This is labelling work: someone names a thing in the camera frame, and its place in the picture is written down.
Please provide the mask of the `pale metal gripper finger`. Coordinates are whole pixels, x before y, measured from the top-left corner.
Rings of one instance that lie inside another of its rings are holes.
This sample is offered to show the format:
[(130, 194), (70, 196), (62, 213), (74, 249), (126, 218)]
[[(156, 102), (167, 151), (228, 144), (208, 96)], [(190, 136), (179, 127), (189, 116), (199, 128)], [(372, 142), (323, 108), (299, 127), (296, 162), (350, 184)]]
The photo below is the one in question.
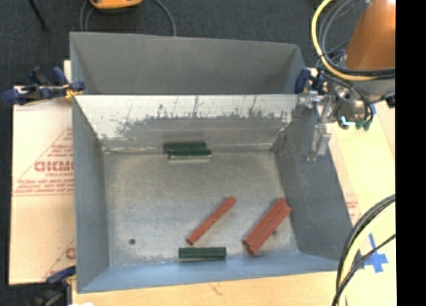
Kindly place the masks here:
[(327, 129), (326, 123), (318, 123), (315, 125), (312, 144), (307, 155), (309, 162), (314, 162), (326, 155), (331, 133)]
[(333, 97), (330, 94), (319, 94), (317, 91), (308, 91), (297, 95), (297, 109), (327, 110), (333, 103)]

